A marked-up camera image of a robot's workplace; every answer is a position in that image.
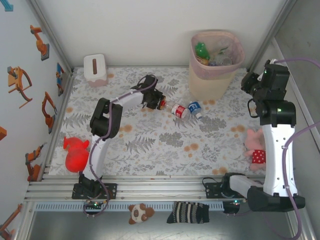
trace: tissue box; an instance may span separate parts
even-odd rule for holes
[[[83,59],[84,77],[91,87],[100,87],[108,84],[105,56],[94,54]]]

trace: floral tablecloth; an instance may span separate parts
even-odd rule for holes
[[[115,67],[109,68],[108,85],[93,88],[84,77],[83,68],[75,68],[71,95],[56,142],[50,175],[74,175],[65,167],[67,151],[64,136],[91,141],[90,119],[98,100],[113,99],[128,91],[146,74],[158,77],[156,88],[167,100],[185,103],[189,99],[188,68]],[[181,121],[165,110],[136,106],[124,112],[121,128],[105,156],[104,175],[199,176],[223,175],[225,172],[255,173],[251,160],[244,157],[247,128],[259,128],[250,118],[250,95],[240,89],[246,74],[239,69],[220,100],[201,101],[203,118]]]

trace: white wall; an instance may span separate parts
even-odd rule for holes
[[[49,59],[41,61],[36,47],[36,38],[30,32],[30,25],[38,27],[25,0],[10,0],[13,12],[5,12],[0,6],[0,126],[7,130],[7,136],[0,140],[0,224],[17,208],[24,199],[28,186],[28,171],[25,154],[31,153],[39,145],[49,142],[48,126],[42,114],[42,101],[47,91],[57,109],[63,95],[58,97],[56,67],[59,59],[50,46]],[[46,36],[39,34],[44,43]],[[25,101],[18,91],[8,93],[7,67],[21,67],[29,75],[32,87],[25,90],[28,104],[19,109]],[[27,86],[23,77],[23,86]],[[54,114],[49,103],[47,113]],[[46,156],[48,145],[43,148],[40,160]]]
[[[38,0],[73,66],[186,66],[198,31],[238,36],[247,67],[283,0]]]

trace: blue label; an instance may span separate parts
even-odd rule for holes
[[[194,110],[201,109],[201,107],[200,107],[199,103],[197,101],[195,101],[195,102],[192,102],[189,104],[188,109],[192,113]]]

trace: purple cable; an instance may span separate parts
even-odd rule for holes
[[[109,196],[107,187],[106,187],[105,184],[101,181],[101,179],[96,175],[96,173],[95,173],[95,171],[94,171],[94,169],[93,169],[93,167],[92,167],[92,154],[93,154],[96,146],[98,145],[98,142],[100,142],[102,139],[107,138],[107,137],[110,135],[110,132],[111,132],[111,123],[112,123],[112,104],[115,103],[115,102],[117,102],[117,101],[119,101],[119,100],[121,100],[121,99],[123,99],[123,98],[125,98],[125,97],[127,97],[127,96],[129,96],[129,95],[131,95],[131,94],[135,94],[135,93],[138,93],[138,92],[141,92],[141,91],[145,91],[145,90],[148,90],[148,89],[152,88],[152,87],[157,83],[157,77],[156,77],[155,75],[153,75],[153,74],[151,74],[150,76],[154,77],[154,79],[155,79],[154,82],[153,82],[150,86],[145,87],[145,88],[142,88],[142,89],[134,90],[134,91],[132,91],[132,92],[128,92],[128,93],[126,93],[126,94],[118,97],[117,99],[110,101],[110,105],[109,105],[109,125],[108,125],[108,132],[106,133],[106,135],[99,137],[99,138],[97,139],[97,141],[95,141],[95,143],[94,143],[94,145],[92,146],[92,149],[91,149],[91,151],[90,151],[90,154],[89,154],[89,167],[90,167],[90,170],[91,170],[91,172],[92,172],[92,175],[95,177],[95,179],[96,179],[96,180],[101,184],[101,186],[103,187],[103,190],[104,190],[105,193],[106,193],[106,199],[107,199],[107,201],[106,201],[104,207],[101,209],[101,211],[98,212],[97,214],[92,215],[93,218],[94,218],[95,216],[99,216],[100,214],[102,214],[102,213],[106,210],[106,208],[107,208],[107,206],[108,206],[108,203],[109,203],[109,200],[110,200],[110,196]],[[139,84],[144,78],[146,78],[146,76],[142,77],[142,78],[139,80],[138,84]],[[87,206],[88,204],[89,204],[89,203],[83,205],[83,209],[82,209],[83,213],[86,214],[87,216],[89,216],[89,214],[88,214],[87,211],[86,211],[86,206]]]
[[[283,59],[283,60],[277,60],[275,61],[274,63],[277,64],[277,63],[284,63],[284,62],[292,62],[292,61],[306,61],[306,62],[310,62],[314,65],[316,65],[319,69],[320,69],[320,63],[317,62],[316,60],[313,60],[311,58],[307,58],[307,57],[294,57],[294,58],[288,58],[288,59]],[[295,213],[295,216],[296,216],[296,220],[297,220],[297,223],[298,223],[298,230],[296,232],[296,235],[294,237],[284,237],[282,235],[280,235],[276,230],[275,228],[271,225],[270,221],[268,220],[267,216],[262,213],[262,216],[264,218],[264,220],[266,221],[267,225],[269,226],[269,228],[277,235],[279,236],[280,238],[282,239],[285,239],[285,240],[297,240],[298,238],[300,238],[300,235],[302,233],[302,221],[301,221],[301,216],[300,216],[300,213],[299,213],[299,210],[298,210],[298,207],[296,205],[296,202],[292,196],[292,193],[290,191],[290,187],[289,187],[289,182],[288,182],[288,175],[287,175],[287,165],[286,165],[286,155],[287,155],[287,150],[288,150],[288,147],[289,145],[292,143],[292,141],[299,137],[301,134],[309,131],[310,129],[316,127],[317,125],[320,124],[320,121],[302,129],[301,131],[293,134],[287,141],[286,143],[284,144],[283,146],[283,151],[282,151],[282,173],[283,173],[283,178],[284,178],[284,186],[285,186],[285,190],[289,196],[289,199],[291,201],[291,204],[293,206],[293,210],[294,210],[294,213]]]

